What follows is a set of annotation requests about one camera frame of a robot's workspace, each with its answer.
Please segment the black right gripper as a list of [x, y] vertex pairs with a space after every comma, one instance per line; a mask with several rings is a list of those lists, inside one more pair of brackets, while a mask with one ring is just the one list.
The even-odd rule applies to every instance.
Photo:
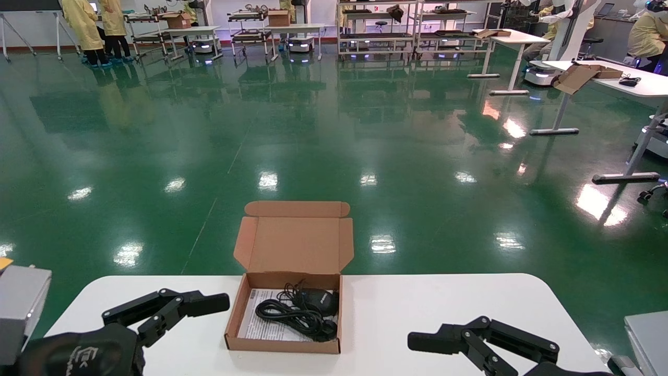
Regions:
[[489, 345], [536, 363], [525, 376], [613, 376], [613, 373], [577, 372], [556, 365], [560, 348], [555, 343], [514, 326], [480, 316], [470, 323], [442, 324], [436, 333], [410, 332], [412, 351], [442, 355], [463, 354], [485, 375], [518, 375], [518, 371]]

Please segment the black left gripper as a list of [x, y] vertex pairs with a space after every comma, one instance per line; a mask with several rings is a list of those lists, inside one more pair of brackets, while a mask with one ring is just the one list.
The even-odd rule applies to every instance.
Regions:
[[[227, 293], [160, 289], [102, 313], [103, 326], [32, 340], [19, 357], [16, 375], [142, 375], [143, 347], [152, 347], [185, 317], [229, 310]], [[137, 333], [129, 328], [140, 323]]]

